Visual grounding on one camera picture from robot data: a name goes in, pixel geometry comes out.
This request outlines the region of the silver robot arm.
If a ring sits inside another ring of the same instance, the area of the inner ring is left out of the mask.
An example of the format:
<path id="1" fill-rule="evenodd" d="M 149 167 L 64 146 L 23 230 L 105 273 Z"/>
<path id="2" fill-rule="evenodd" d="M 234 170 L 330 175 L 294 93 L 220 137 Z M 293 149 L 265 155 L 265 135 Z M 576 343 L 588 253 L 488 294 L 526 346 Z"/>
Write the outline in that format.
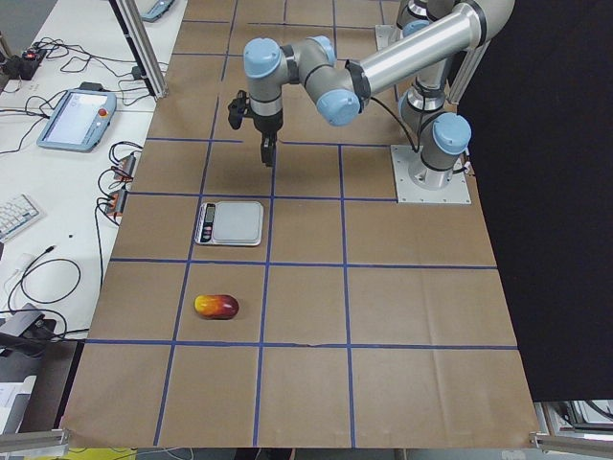
<path id="1" fill-rule="evenodd" d="M 407 95 L 409 106 L 437 112 L 444 102 L 450 59 L 489 43 L 513 8 L 512 1 L 404 1 L 397 26 L 416 26 L 414 12 L 425 17 L 424 26 L 368 57 L 347 61 L 344 68 L 336 67 L 333 46 L 323 35 L 284 46 L 268 37 L 254 38 L 243 50 L 248 88 L 230 102 L 229 124 L 238 129 L 243 119 L 252 119 L 261 133 L 261 160 L 271 167 L 284 122 L 286 84 L 302 85 L 334 127 L 351 123 L 376 94 L 410 76 L 417 79 Z"/>
<path id="2" fill-rule="evenodd" d="M 448 15 L 455 0 L 401 0 L 397 12 L 398 36 L 404 38 Z"/>

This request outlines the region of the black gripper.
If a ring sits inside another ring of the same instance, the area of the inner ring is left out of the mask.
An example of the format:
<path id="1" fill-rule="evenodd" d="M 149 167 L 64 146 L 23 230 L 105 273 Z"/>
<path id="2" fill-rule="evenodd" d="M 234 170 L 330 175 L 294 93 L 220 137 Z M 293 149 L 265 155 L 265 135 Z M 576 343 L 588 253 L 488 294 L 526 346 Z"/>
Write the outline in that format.
<path id="1" fill-rule="evenodd" d="M 265 166 L 273 167 L 276 161 L 277 134 L 283 127 L 283 115 L 262 116 L 255 114 L 253 123 L 261 137 L 261 161 Z"/>

